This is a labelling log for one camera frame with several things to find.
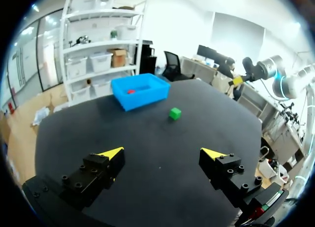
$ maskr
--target white storage box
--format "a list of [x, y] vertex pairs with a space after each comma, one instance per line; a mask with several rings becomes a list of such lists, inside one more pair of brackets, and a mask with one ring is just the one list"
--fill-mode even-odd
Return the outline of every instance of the white storage box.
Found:
[[137, 39], [137, 26], [134, 25], [121, 25], [115, 27], [117, 30], [118, 40], [136, 40]]
[[73, 104], [75, 105], [91, 99], [90, 86], [87, 86], [83, 89], [80, 89], [71, 93], [73, 95], [72, 101], [73, 101]]
[[65, 63], [69, 79], [83, 76], [87, 73], [87, 59], [87, 57], [71, 58]]
[[259, 164], [258, 170], [266, 179], [270, 179], [276, 176], [277, 173], [273, 170], [273, 168], [268, 163], [268, 159], [265, 159], [263, 162], [259, 162], [258, 164]]
[[94, 72], [101, 72], [110, 69], [113, 53], [99, 52], [90, 56]]
[[96, 84], [93, 84], [93, 87], [95, 89], [96, 97], [103, 97], [113, 93], [110, 81], [97, 82]]
[[96, 97], [103, 97], [113, 94], [111, 81], [116, 78], [122, 78], [130, 76], [127, 72], [109, 73], [102, 76], [101, 79], [95, 80], [92, 85], [95, 89]]
[[94, 9], [111, 9], [114, 0], [95, 0]]
[[279, 184], [280, 186], [286, 184], [289, 180], [290, 176], [288, 175], [286, 169], [282, 166], [282, 165], [279, 165], [279, 169], [278, 169], [278, 173], [275, 177], [273, 177], [271, 179], [271, 182], [272, 183], [277, 183]]

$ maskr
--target white shelving unit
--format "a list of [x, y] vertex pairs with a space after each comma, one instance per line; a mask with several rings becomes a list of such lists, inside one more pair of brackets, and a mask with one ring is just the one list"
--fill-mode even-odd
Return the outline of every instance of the white shelving unit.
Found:
[[[140, 70], [141, 52], [142, 52], [142, 26], [145, 18], [147, 2], [142, 2], [135, 5], [135, 10], [127, 9], [90, 9], [71, 12], [71, 0], [66, 0], [63, 8], [61, 28], [60, 28], [60, 62], [63, 75], [63, 84], [68, 97], [69, 105], [76, 105], [86, 100], [94, 99], [97, 97], [107, 96], [112, 94], [108, 86], [106, 91], [102, 91], [102, 95], [96, 95], [96, 91], [93, 89], [93, 84], [88, 85], [87, 80], [110, 80], [111, 75], [113, 77], [119, 77], [119, 75], [137, 75]], [[111, 40], [109, 33], [117, 25], [119, 21], [128, 23], [129, 25], [136, 25], [138, 27], [138, 37], [133, 40]], [[80, 44], [70, 47], [69, 42], [75, 42], [78, 37], [87, 35], [91, 40], [91, 43]], [[130, 64], [133, 62], [133, 56], [129, 55], [129, 61], [127, 65], [123, 67], [111, 67], [109, 70], [94, 72], [93, 70], [87, 70], [86, 74], [70, 78], [67, 72], [66, 62], [68, 59], [76, 57], [88, 57], [96, 52], [106, 52], [107, 49], [120, 48], [128, 49], [129, 53], [135, 50], [137, 45], [137, 60], [136, 65]], [[74, 91], [80, 91], [84, 88], [88, 88], [89, 95], [85, 95], [83, 101], [77, 101], [74, 96]]]

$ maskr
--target robotic arm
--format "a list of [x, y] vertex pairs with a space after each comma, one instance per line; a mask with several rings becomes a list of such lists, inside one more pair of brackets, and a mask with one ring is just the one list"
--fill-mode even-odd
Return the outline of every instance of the robotic arm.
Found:
[[[240, 84], [245, 81], [257, 81], [260, 79], [267, 80], [274, 77], [273, 92], [281, 99], [298, 98], [300, 93], [306, 89], [308, 101], [307, 127], [303, 140], [303, 152], [307, 156], [300, 173], [295, 177], [293, 185], [290, 188], [288, 198], [296, 199], [304, 190], [306, 182], [311, 174], [315, 163], [315, 64], [308, 65], [294, 75], [287, 76], [283, 66], [283, 60], [280, 56], [273, 56], [264, 61], [260, 61], [257, 65], [253, 65], [250, 58], [243, 60], [243, 66], [246, 75], [235, 78], [233, 84]], [[285, 202], [276, 215], [278, 220], [285, 217], [292, 207], [292, 203]]]

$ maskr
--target black tabletop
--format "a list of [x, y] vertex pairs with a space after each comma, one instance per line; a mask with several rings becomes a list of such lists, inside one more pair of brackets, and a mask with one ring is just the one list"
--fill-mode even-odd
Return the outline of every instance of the black tabletop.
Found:
[[[168, 118], [177, 107], [182, 116]], [[225, 227], [236, 217], [198, 165], [201, 147], [242, 158], [254, 176], [261, 124], [199, 80], [174, 82], [168, 99], [124, 112], [114, 96], [57, 112], [39, 127], [35, 168], [60, 181], [87, 154], [123, 146], [126, 164], [111, 189], [83, 212], [116, 227]]]

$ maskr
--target blue plastic bin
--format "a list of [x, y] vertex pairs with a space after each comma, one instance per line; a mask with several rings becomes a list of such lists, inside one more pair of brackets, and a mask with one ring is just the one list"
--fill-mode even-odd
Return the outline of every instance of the blue plastic bin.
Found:
[[146, 73], [112, 80], [113, 93], [125, 111], [166, 99], [170, 84]]

